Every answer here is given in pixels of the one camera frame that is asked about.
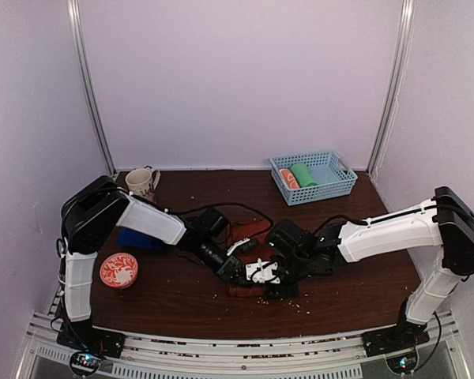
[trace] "mug handle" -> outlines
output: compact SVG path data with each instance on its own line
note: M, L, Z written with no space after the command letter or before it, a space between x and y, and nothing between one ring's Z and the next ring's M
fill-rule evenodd
M158 186L158 182L160 181L160 170L158 170L157 168L152 168L151 166L145 166L144 168L151 171L151 176L153 176L152 187L155 190L156 186Z

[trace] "blue object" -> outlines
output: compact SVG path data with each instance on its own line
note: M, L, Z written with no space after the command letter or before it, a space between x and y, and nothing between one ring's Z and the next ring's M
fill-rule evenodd
M297 205L349 195L355 185L355 172L335 152L314 152L297 156L280 156L270 160L272 177L288 205ZM279 170L305 163L317 186L290 189Z
M146 250L165 250L167 248L165 243L158 238L126 228L118 233L118 245Z

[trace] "blue cloth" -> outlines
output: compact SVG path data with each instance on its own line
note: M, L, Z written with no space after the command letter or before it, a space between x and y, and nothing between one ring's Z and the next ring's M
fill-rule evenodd
M146 250L165 250L167 248L165 243L158 238L126 228L118 233L118 245Z

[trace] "table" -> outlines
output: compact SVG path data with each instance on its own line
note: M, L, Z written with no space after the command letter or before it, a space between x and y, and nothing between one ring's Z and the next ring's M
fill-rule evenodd
M238 201L259 208L275 221L288 218L313 230L327 217L343 213L364 218L386 212L363 172L351 195L288 207L269 171L166 171L157 189L160 205L184 210L215 202ZM124 174L118 177L123 185ZM232 221L256 217L222 209ZM393 324L400 304L419 285L406 251L382 254L339 268L330 277L311 277L299 285L300 297L261 304L233 298L228 286L206 267L179 251L145 251L116 244L115 229L96 260L92 285L94 325L159 336L202 339L261 339L326 335ZM117 291L105 286L98 270L113 253L132 253L137 281Z

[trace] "white arm segment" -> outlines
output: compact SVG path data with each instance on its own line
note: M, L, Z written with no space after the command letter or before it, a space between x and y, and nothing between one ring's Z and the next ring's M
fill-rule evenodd
M442 244L441 234L438 224L432 219L437 215L437 209L425 209L431 205L436 205L435 201L427 200L403 211L369 218L364 220L366 226L346 223L340 229L339 251L351 263L409 247L439 246ZM393 217L412 210L418 212Z
M463 279L463 276L453 274L451 270L442 267L443 256L444 253L440 249L432 273L409 296L405 315L407 321L413 324L426 324L444 299L451 295Z
M127 227L145 235L161 239L168 245L175 245L184 235L186 228L177 216L143 203L133 197L128 197L130 203L116 223L117 227Z
M161 239L168 245L179 242L186 228L177 216L161 212L133 197L128 198L130 203L116 223L117 227L139 231ZM97 253L66 255L65 306L72 322L88 320L92 314L90 294L96 255Z

